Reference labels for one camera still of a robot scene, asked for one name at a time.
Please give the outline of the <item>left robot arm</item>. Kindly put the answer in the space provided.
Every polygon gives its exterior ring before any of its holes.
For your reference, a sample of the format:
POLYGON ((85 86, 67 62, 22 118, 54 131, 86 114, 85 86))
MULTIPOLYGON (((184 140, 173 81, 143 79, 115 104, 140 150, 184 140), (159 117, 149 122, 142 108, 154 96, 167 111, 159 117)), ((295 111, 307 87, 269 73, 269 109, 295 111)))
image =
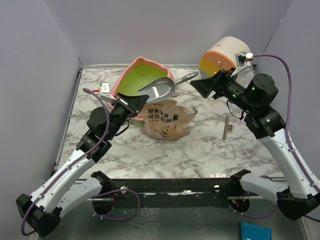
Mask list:
POLYGON ((74 186, 76 180, 93 167, 111 148, 110 141, 129 118, 143 109, 148 95, 127 96, 119 93, 113 98, 113 109, 105 104, 91 111, 88 131, 62 167, 31 194, 16 199, 22 224, 28 224, 34 233, 46 237, 59 225, 64 214, 93 196, 106 197, 111 186, 105 177, 95 177, 85 186, 74 186))

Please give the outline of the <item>grey metal scoop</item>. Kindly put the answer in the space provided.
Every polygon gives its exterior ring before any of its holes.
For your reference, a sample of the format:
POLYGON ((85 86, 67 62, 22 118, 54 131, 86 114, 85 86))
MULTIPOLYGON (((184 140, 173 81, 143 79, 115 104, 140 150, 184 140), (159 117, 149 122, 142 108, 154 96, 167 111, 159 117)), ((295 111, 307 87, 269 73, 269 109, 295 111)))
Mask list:
POLYGON ((174 95, 177 85, 195 78, 198 74, 198 72, 192 72, 176 81, 173 81, 168 76, 159 77, 143 88, 139 89, 137 95, 148 95, 149 98, 146 101, 147 104, 166 100, 174 95))

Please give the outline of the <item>peach cat litter bag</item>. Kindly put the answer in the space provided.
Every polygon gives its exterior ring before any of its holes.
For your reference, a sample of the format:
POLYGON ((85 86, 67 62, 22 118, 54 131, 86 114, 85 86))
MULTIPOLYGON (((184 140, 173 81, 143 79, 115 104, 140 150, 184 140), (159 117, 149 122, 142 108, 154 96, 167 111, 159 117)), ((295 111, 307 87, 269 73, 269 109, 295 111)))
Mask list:
POLYGON ((190 134, 188 125, 197 113, 196 108, 179 106, 171 99, 146 104, 139 113, 144 121, 141 132, 152 139, 178 140, 190 134))

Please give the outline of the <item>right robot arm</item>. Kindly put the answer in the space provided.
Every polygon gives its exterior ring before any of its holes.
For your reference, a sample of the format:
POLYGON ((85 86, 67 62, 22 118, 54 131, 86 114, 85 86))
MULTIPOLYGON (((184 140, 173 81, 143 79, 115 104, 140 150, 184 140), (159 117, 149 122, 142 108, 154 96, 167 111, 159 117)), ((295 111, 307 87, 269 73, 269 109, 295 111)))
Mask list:
POLYGON ((298 220, 319 207, 320 181, 294 148, 287 124, 271 107, 279 92, 272 77, 255 74, 249 85, 243 87, 233 72, 233 68, 222 69, 210 78, 192 80, 190 85, 203 98, 214 92, 213 99, 224 97, 245 113, 247 128, 270 152, 286 183, 272 182, 244 169, 231 176, 229 189, 236 196, 244 192, 261 196, 276 204, 288 219, 298 220))

